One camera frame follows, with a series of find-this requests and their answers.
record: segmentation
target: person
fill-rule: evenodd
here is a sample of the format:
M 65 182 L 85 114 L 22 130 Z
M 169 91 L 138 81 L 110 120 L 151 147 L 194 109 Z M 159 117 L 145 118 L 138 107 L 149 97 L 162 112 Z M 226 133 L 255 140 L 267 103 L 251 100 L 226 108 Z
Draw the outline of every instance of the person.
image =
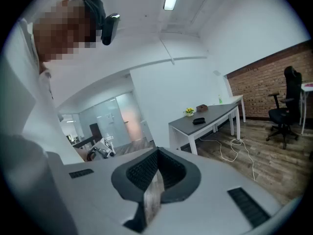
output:
M 62 132 L 44 63 L 94 43 L 104 19 L 100 0 L 64 0 L 33 24 L 16 22 L 0 57 L 2 134 L 34 141 L 64 164 L 86 160 L 86 151 L 75 151 Z

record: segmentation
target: brick wall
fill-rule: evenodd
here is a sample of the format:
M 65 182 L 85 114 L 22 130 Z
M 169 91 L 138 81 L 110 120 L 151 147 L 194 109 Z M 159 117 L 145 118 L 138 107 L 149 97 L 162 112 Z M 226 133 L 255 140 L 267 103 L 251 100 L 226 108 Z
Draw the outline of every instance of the brick wall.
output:
M 302 82 L 313 82 L 313 47 L 307 41 L 258 60 L 227 75 L 233 95 L 244 95 L 247 117 L 268 118 L 276 108 L 268 94 L 279 92 L 278 101 L 286 96 L 284 69 L 287 66 L 302 74 Z M 307 99 L 307 117 L 313 118 L 313 92 Z

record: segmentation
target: small box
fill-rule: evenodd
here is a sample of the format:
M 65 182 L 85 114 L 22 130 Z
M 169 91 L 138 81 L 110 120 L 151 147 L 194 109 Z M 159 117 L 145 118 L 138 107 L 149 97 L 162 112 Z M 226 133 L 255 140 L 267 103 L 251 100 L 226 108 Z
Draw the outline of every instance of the small box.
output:
M 205 112 L 207 111 L 207 106 L 205 104 L 197 106 L 197 112 Z

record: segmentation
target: black office chair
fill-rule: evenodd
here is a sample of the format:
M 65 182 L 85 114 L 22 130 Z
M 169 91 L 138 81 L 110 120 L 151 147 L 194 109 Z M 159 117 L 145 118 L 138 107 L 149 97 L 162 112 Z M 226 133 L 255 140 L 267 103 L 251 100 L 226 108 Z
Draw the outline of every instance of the black office chair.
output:
M 285 68 L 284 75 L 286 78 L 287 84 L 287 93 L 286 98 L 280 100 L 282 103 L 285 103 L 287 108 L 279 108 L 277 95 L 279 93 L 273 93 L 269 96 L 274 96 L 277 109 L 272 109 L 268 111 L 269 118 L 278 126 L 272 126 L 271 131 L 277 129 L 275 133 L 270 134 L 266 141 L 269 141 L 270 137 L 282 134 L 284 137 L 284 146 L 283 149 L 286 149 L 286 135 L 291 134 L 295 136 L 295 139 L 298 140 L 298 135 L 291 131 L 290 125 L 295 121 L 299 121 L 300 111 L 299 111 L 299 100 L 301 93 L 301 84 L 302 76 L 301 73 L 297 72 L 292 66 Z

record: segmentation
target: white shirt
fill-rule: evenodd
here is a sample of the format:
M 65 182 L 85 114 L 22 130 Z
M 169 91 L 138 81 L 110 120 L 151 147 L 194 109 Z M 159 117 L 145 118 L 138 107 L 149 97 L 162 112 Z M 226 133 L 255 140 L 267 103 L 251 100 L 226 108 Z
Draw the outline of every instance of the white shirt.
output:
M 22 135 L 44 151 L 58 153 L 64 164 L 83 162 L 62 132 L 50 92 L 49 71 L 39 75 L 34 38 L 20 20 L 1 54 L 1 126 L 7 135 Z

